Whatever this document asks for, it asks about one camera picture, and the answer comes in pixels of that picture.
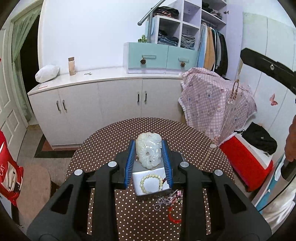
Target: red bracelet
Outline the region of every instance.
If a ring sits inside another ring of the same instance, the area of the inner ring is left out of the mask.
[[[168,218],[169,218],[169,220],[171,222],[173,222],[173,223],[176,223],[176,224],[180,223],[182,221],[182,219],[175,220],[175,219],[172,218],[172,216],[171,216],[172,210],[173,210],[173,207],[168,208]]]

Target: silver bolt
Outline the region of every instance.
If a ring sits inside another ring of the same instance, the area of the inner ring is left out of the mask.
[[[110,166],[110,167],[115,167],[116,165],[117,165],[117,162],[115,162],[115,161],[111,161],[108,163],[108,166]]]
[[[75,174],[76,176],[80,176],[82,173],[83,173],[83,171],[82,171],[81,169],[77,169],[77,170],[75,170],[75,172],[74,172],[74,174]]]
[[[220,169],[214,171],[217,176],[222,176],[223,172]]]
[[[184,167],[184,168],[185,168],[185,167],[189,167],[189,163],[186,162],[186,161],[183,161],[183,162],[180,163],[180,166],[181,166],[181,167]]]

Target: bottle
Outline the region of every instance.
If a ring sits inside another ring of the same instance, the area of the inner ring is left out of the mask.
[[[74,57],[68,58],[68,60],[69,60],[69,73],[70,75],[75,75],[76,71],[75,71]]]

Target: wooden stool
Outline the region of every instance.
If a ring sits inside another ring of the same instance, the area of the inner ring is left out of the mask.
[[[28,223],[31,223],[50,199],[51,179],[49,172],[42,166],[24,167],[24,180],[17,208]]]

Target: pink plaid cloth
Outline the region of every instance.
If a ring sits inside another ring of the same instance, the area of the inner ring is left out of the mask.
[[[242,128],[257,112],[251,93],[241,84],[235,103],[227,103],[233,83],[204,68],[191,68],[183,74],[179,103],[187,125],[215,140],[218,145],[233,136],[234,130]]]

